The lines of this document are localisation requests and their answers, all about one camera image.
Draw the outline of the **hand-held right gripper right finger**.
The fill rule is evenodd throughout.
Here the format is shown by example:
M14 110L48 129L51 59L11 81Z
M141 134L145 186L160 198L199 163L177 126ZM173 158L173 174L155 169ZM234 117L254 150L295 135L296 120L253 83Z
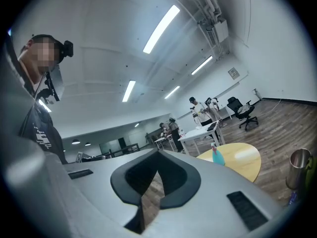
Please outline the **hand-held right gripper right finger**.
M238 238L249 233L248 228L227 198L242 192L268 219L273 219L282 207L256 184L228 167L186 154L168 154L197 169L201 186L182 207L160 210L145 230L146 238Z

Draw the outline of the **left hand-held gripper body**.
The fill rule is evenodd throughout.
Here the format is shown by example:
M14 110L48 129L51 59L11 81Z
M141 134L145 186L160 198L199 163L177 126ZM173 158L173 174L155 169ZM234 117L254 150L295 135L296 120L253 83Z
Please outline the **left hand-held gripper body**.
M98 161L100 159L101 159L100 157L90 156L90 155L87 155L83 152L78 152L75 162L76 163L84 163L84 162Z

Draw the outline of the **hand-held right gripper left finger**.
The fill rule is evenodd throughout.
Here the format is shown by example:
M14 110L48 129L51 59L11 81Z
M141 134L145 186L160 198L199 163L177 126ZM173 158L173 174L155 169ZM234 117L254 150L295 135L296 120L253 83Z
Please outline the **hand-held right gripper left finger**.
M112 189L110 177L120 166L149 152L151 152L151 149L112 159L67 164L64 167L69 173L85 169L91 170L92 174L73 180L78 189L103 215L116 224L140 234L146 227L144 206L135 206L122 202Z

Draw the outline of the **teal spray bottle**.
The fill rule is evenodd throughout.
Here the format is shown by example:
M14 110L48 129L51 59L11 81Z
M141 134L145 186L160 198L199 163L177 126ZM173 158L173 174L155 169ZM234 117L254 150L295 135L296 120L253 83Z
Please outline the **teal spray bottle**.
M219 164L221 166L225 165L224 157L220 152L213 152L212 153L212 161L216 164Z

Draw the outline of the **yellow round table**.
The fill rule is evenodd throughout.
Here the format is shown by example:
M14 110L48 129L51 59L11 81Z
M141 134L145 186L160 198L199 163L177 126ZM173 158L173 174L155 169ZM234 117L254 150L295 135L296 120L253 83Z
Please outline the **yellow round table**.
M256 147L247 143L229 143L216 148L224 165L254 182L261 169L261 156Z

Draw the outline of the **black stair railing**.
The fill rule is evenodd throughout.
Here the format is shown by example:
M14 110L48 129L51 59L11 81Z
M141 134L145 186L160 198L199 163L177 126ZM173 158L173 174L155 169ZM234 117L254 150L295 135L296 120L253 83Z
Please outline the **black stair railing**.
M117 150L114 152L109 152L109 156L111 158L115 158L115 157L128 155L128 154L139 152L139 151L140 151L140 147L139 147L138 143L135 143L135 144L126 146L123 149L120 149L120 150Z

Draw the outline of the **person's black shirt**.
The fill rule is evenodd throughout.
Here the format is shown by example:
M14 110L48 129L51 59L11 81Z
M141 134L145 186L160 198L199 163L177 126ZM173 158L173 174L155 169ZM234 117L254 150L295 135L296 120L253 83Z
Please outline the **person's black shirt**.
M36 100L37 94L29 81L24 83L24 88L35 98L35 103L20 128L19 136L36 142L43 151L56 154L62 164L67 164L62 139L53 125L50 113Z

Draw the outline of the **white folding table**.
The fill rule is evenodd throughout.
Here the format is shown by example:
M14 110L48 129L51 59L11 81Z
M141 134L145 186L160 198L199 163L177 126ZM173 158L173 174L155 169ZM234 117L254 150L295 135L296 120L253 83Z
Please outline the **white folding table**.
M173 140L172 140L171 134L168 135L167 137L161 137L161 138L157 139L156 141L154 141L154 143L157 145L158 149L164 150L164 145L163 145L164 141L167 141L170 144L172 151L174 151Z

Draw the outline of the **white desk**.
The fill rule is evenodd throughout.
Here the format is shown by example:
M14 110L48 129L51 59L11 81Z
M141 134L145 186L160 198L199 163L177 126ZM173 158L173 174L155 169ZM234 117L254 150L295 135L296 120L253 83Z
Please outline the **white desk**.
M218 112L219 112L222 120L232 119L232 117L234 115L234 112L228 107L222 107L222 108L219 109Z

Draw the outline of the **dark chest-mounted plate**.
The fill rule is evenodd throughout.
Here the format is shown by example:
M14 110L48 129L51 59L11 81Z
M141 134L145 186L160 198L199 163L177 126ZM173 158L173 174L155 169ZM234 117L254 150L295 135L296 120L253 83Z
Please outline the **dark chest-mounted plate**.
M44 99L45 104L51 103L49 97L52 96L56 102L59 102L64 92L64 83L62 80L59 65L49 70L45 74L44 84L46 88L42 89L36 96L36 100Z

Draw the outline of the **black office chair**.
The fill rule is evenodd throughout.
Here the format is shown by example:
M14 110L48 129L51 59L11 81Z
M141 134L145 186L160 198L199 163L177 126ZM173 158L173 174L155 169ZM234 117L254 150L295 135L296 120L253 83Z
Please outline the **black office chair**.
M235 97L231 97L228 100L228 104L227 107L230 108L236 118L238 118L239 120L243 120L243 122L241 124L239 124L239 128L242 127L242 125L245 125L245 131L248 130L248 125L250 123L255 123L256 125L259 124L258 122L258 118L257 117L251 117L250 114L254 111L255 106L250 104L250 101L248 101L245 105L250 105L253 106L252 109L248 110L247 112L243 113L243 114L238 114L238 110L241 106L243 106L243 104L239 101L239 99L235 98Z

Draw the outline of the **metal trash bin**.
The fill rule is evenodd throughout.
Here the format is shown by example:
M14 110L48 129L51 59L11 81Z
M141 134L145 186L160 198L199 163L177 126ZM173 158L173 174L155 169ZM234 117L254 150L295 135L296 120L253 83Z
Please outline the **metal trash bin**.
M286 177L286 185L291 190L297 190L303 183L305 170L313 156L305 148L294 151L289 158L289 172Z

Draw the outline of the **green black backpack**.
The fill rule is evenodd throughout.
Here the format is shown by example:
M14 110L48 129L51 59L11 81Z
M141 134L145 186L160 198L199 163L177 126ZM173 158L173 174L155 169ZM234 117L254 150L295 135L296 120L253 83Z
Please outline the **green black backpack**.
M301 188L302 198L304 198L307 195L311 187L312 181L314 179L316 167L317 167L317 158L310 156L303 172L302 188Z

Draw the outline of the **white ceiling air conditioner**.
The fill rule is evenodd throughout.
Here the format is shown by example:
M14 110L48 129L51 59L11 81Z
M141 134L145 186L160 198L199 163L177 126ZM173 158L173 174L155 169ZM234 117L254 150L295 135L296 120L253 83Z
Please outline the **white ceiling air conditioner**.
M207 26L206 32L213 46L223 42L229 35L226 19L220 18L215 25Z

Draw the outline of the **grey wall electrical panel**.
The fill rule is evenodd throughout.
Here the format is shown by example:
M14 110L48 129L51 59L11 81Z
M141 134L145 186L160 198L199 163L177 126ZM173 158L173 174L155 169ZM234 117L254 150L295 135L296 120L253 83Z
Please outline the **grey wall electrical panel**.
M238 77L240 77L240 73L234 67L228 71L228 74L231 76L233 80L236 80Z

